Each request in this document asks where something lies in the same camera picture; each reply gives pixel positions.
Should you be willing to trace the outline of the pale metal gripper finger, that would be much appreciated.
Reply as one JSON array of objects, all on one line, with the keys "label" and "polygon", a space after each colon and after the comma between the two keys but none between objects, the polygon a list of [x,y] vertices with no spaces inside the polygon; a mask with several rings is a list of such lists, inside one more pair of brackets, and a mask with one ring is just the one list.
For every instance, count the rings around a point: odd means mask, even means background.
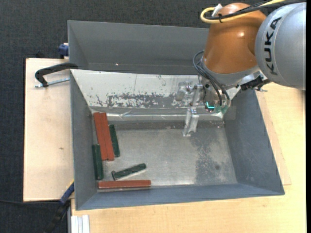
[{"label": "pale metal gripper finger", "polygon": [[199,115],[195,110],[191,110],[190,114],[190,132],[196,132]]},{"label": "pale metal gripper finger", "polygon": [[190,136],[191,134],[191,119],[192,119],[192,109],[188,108],[186,113],[186,119],[185,119],[185,126],[183,129],[183,136]]}]

